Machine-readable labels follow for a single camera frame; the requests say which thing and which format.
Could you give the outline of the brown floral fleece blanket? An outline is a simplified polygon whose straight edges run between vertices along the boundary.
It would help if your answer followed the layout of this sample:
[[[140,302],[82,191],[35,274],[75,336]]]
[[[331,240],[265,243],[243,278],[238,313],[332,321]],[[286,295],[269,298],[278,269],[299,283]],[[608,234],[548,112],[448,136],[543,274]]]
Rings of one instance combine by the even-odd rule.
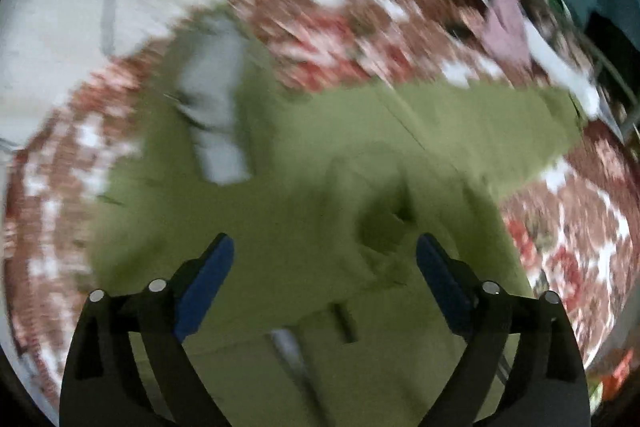
[[[270,52],[288,90],[320,93],[380,80],[442,81],[469,88],[568,92],[584,124],[579,140],[497,202],[529,291],[562,297],[585,363],[610,335],[639,270],[639,185],[623,147],[590,120],[574,95],[534,61],[498,61],[480,41],[484,0],[226,0],[191,12],[166,37],[115,58],[70,89],[11,162],[4,252],[9,314],[19,355],[49,404],[60,399],[64,363],[93,284],[91,221],[111,170],[141,150],[137,103],[177,32],[224,13]],[[593,73],[593,49],[542,0],[521,0],[542,38],[571,68]]]

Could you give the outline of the pink cloth pile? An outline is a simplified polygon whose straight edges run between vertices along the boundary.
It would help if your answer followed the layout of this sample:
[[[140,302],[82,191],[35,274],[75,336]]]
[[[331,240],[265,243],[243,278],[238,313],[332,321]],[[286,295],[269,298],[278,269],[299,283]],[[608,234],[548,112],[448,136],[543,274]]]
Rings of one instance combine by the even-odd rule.
[[[490,0],[480,41],[496,60],[530,69],[532,58],[521,0]]]

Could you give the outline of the olive green garment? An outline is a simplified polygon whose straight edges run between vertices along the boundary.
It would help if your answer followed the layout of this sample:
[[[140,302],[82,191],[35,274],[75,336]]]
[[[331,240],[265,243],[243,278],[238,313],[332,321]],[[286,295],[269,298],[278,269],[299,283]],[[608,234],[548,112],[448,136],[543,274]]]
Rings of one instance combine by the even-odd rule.
[[[92,218],[96,281],[168,277],[219,233],[234,262],[186,353],[237,426],[414,426],[464,348],[414,248],[529,291],[497,202],[580,138],[554,88],[380,80],[283,88],[235,18],[171,40],[137,103],[136,155]]]

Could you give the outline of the white cloth strip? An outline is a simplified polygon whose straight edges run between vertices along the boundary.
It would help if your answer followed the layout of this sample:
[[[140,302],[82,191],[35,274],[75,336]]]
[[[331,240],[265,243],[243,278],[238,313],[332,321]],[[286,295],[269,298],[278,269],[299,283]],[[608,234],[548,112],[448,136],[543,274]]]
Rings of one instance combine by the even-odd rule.
[[[530,20],[524,20],[524,29],[529,53],[534,61],[558,86],[570,91],[590,120],[600,116],[600,94],[589,81],[589,77],[571,68],[549,43],[542,38]]]

